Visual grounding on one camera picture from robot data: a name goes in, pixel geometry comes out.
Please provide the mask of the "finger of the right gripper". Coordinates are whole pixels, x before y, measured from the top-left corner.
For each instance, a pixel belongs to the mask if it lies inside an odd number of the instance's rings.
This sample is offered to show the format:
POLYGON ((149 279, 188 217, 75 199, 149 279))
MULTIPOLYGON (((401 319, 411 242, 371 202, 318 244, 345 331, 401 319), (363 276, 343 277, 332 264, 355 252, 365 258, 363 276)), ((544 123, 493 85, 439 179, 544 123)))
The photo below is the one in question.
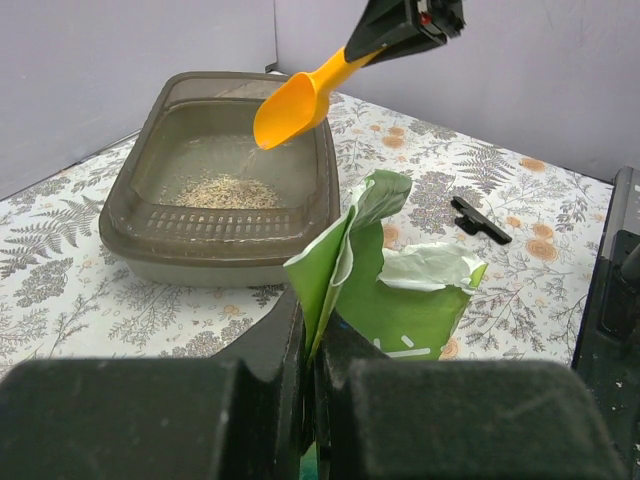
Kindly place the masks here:
POLYGON ((346 46, 348 63, 367 66, 447 44, 465 26, 460 0, 370 0, 346 46))

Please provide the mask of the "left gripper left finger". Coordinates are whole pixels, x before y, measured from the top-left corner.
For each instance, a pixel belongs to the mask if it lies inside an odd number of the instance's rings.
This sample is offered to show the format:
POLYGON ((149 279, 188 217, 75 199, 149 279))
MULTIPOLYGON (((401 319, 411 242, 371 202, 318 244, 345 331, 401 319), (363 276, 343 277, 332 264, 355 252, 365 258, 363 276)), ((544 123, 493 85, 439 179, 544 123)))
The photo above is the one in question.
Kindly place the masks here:
POLYGON ((211 357, 23 363, 1 383, 1 475, 295 479, 303 347, 286 291, 211 357))

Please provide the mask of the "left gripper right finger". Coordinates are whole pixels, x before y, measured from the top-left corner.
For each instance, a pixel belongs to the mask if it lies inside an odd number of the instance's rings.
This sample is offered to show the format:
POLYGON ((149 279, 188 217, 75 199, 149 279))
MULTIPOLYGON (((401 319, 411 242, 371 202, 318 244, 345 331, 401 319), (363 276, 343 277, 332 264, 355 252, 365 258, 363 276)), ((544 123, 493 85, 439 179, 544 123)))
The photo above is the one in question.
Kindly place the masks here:
POLYGON ((392 359, 344 322, 314 362, 322 479, 621 479, 591 393, 545 361, 392 359))

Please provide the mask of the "green litter bag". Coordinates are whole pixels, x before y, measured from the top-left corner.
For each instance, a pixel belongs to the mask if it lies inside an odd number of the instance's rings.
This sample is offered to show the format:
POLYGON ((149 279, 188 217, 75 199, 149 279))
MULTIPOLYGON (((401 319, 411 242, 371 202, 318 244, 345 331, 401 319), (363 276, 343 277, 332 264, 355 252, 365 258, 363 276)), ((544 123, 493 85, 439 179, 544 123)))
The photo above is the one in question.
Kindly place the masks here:
POLYGON ((304 315, 312 449, 305 479, 433 479, 444 399, 436 363, 481 283, 467 248, 384 244, 412 187, 378 170, 285 269, 304 315))

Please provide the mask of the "yellow plastic scoop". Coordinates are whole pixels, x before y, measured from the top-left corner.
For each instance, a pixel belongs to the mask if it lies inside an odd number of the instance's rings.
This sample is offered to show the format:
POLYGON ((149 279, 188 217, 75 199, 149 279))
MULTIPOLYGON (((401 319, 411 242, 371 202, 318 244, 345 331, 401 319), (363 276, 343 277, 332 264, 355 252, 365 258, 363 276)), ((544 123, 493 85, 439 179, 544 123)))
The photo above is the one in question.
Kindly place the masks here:
POLYGON ((259 107, 253 122, 258 147, 270 150, 318 126, 329 110, 330 94, 382 49, 348 62, 345 49, 313 72, 291 76, 259 107))

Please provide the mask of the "grey litter box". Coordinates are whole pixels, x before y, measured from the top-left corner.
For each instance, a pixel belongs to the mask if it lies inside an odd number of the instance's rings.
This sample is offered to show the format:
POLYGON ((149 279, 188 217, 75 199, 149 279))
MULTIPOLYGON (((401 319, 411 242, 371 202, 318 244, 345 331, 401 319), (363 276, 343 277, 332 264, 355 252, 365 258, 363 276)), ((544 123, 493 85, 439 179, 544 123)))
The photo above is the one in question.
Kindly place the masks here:
POLYGON ((255 287, 340 214, 330 128, 273 150, 253 137, 280 75, 187 72, 160 91, 105 201, 104 246, 138 276, 190 287, 255 287))

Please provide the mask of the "pile of litter grains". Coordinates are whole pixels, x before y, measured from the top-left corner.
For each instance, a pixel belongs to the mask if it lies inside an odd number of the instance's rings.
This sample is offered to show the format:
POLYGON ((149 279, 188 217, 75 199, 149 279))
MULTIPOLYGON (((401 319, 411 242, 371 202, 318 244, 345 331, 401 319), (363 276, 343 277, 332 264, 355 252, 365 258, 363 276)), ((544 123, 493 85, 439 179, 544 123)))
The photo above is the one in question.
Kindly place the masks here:
POLYGON ((159 203, 204 209, 268 209, 280 205, 277 193, 268 185, 254 179, 228 174, 215 177, 184 178, 177 187, 164 186, 159 203))

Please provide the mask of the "small black clip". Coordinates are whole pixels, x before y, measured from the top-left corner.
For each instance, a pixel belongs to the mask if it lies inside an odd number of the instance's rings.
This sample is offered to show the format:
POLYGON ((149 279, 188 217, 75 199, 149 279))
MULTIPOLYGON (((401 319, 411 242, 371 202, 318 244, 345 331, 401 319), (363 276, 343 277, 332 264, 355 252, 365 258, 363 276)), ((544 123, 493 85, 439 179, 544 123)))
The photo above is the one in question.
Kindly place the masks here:
POLYGON ((465 233, 474 236, 482 232, 499 245, 507 245, 512 242, 510 235, 462 197, 454 196, 451 200, 451 206, 458 212, 458 216, 454 219, 455 225, 465 233))

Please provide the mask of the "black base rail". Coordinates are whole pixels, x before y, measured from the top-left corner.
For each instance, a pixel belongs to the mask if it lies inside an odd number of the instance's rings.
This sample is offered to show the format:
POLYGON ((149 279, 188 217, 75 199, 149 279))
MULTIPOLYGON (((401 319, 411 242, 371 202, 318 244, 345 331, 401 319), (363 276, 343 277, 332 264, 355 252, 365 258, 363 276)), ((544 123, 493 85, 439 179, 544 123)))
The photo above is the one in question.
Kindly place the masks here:
POLYGON ((627 477, 639 477, 639 171, 619 170, 571 367, 594 395, 627 477))

